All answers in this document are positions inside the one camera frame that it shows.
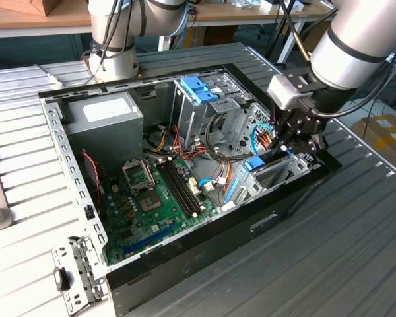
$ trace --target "ram slot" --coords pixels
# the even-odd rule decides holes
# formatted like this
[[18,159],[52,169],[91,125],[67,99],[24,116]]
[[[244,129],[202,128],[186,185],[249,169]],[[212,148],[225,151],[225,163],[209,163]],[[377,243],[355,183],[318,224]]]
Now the ram slot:
[[158,166],[158,171],[187,218],[191,217],[194,213],[198,214],[201,212],[197,201],[180,178],[178,171],[173,167],[172,163],[169,162]]

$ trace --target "expansion slot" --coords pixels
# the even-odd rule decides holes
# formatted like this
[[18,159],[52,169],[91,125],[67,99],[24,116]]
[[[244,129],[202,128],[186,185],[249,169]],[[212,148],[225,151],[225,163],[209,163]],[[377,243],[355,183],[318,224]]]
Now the expansion slot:
[[169,227],[162,229],[148,237],[146,237],[145,239],[142,239],[141,241],[135,242],[133,244],[131,244],[130,246],[126,246],[123,248],[123,252],[125,252],[125,254],[128,254],[132,251],[136,251],[139,248],[142,248],[143,246],[149,245],[152,242],[154,242],[155,240],[164,238],[165,236],[167,236],[172,229],[177,225],[177,223],[173,223],[171,224]]
[[173,164],[171,162],[166,162],[157,166],[157,170],[169,187],[174,199],[179,203],[185,216],[189,218],[192,217],[194,213],[195,215],[199,214],[201,209],[197,201],[180,178]]

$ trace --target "open computer tower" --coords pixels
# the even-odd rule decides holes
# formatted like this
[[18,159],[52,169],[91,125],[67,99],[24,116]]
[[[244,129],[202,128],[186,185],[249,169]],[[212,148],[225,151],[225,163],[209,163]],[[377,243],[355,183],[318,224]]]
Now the open computer tower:
[[270,150],[269,97],[234,65],[40,94],[84,236],[53,252],[69,315],[124,316],[291,216],[340,164]]

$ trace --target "blue drive bay latch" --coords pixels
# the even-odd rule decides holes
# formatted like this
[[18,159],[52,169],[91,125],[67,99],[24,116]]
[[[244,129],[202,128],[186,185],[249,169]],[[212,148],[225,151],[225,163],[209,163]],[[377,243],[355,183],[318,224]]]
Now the blue drive bay latch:
[[182,78],[180,84],[198,104],[204,104],[206,102],[218,100],[218,96],[213,94],[207,88],[207,84],[203,83],[196,76]]

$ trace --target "robotic arm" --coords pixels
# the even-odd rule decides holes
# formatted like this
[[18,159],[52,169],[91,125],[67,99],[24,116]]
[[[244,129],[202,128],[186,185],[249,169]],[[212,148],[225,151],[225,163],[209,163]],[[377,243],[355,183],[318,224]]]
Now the robotic arm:
[[269,84],[277,135],[272,149],[286,145],[297,153],[316,153],[326,148],[321,133],[328,120],[347,114],[337,111],[396,48],[396,0],[332,2],[339,11],[309,66],[275,75]]
[[186,0],[90,0],[93,77],[114,81],[139,70],[136,36],[173,36],[187,23]]

